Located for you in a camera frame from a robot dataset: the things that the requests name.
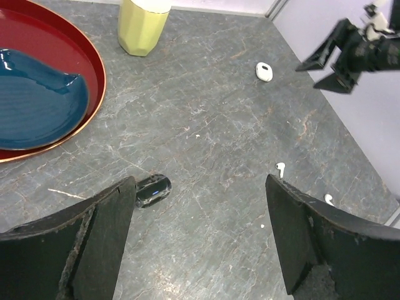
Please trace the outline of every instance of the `gray marble table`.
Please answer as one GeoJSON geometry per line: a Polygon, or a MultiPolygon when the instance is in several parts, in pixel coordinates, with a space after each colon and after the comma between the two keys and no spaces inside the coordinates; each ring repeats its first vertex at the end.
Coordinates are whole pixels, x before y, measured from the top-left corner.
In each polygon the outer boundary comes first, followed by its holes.
{"type": "Polygon", "coordinates": [[[93,41],[107,94],[61,147],[0,165],[0,232],[124,176],[169,176],[171,196],[133,214],[116,300],[285,299],[264,190],[279,161],[288,182],[362,218],[384,223],[397,208],[267,19],[172,11],[140,58],[117,42],[118,6],[38,2],[93,41]],[[256,79],[259,61],[272,82],[256,79]]]}

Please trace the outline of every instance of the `yellow cup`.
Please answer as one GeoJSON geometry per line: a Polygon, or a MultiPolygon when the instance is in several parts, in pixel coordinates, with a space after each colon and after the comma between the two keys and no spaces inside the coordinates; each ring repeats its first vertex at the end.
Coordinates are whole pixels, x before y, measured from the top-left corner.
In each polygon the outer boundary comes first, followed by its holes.
{"type": "Polygon", "coordinates": [[[148,55],[156,47],[170,10],[170,0],[122,0],[118,17],[121,47],[130,55],[148,55]]]}

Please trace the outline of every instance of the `blue bowl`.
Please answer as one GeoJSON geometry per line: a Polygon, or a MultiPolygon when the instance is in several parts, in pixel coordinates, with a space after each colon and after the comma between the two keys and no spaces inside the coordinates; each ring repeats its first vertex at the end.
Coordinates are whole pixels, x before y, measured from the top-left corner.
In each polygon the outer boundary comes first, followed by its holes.
{"type": "Polygon", "coordinates": [[[81,75],[0,49],[0,149],[55,143],[79,125],[88,106],[89,91],[81,75]]]}

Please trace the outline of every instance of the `wireless earbud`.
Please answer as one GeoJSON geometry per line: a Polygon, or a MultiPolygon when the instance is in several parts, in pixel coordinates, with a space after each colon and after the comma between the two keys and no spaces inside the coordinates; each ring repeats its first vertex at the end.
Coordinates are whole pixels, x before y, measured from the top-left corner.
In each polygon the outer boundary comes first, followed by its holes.
{"type": "Polygon", "coordinates": [[[279,177],[283,178],[283,171],[285,170],[285,163],[279,162],[275,165],[275,168],[279,170],[279,177]]]}
{"type": "Polygon", "coordinates": [[[256,74],[259,79],[267,83],[273,80],[273,69],[265,62],[259,62],[256,66],[256,74]]]}
{"type": "Polygon", "coordinates": [[[324,200],[325,200],[325,202],[328,203],[329,205],[334,206],[333,203],[332,203],[333,197],[332,197],[331,195],[326,194],[326,195],[324,196],[324,200]]]}

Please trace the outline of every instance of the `round red tray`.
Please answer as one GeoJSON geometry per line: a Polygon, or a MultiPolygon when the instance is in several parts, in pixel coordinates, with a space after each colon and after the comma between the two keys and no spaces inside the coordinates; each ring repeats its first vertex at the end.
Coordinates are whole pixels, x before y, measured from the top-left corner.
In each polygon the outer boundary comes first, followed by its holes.
{"type": "Polygon", "coordinates": [[[81,131],[99,110],[106,92],[104,64],[91,41],[63,17],[28,0],[0,0],[0,47],[20,50],[60,71],[81,74],[90,93],[84,119],[68,136],[38,149],[0,150],[0,163],[27,158],[62,144],[81,131]]]}

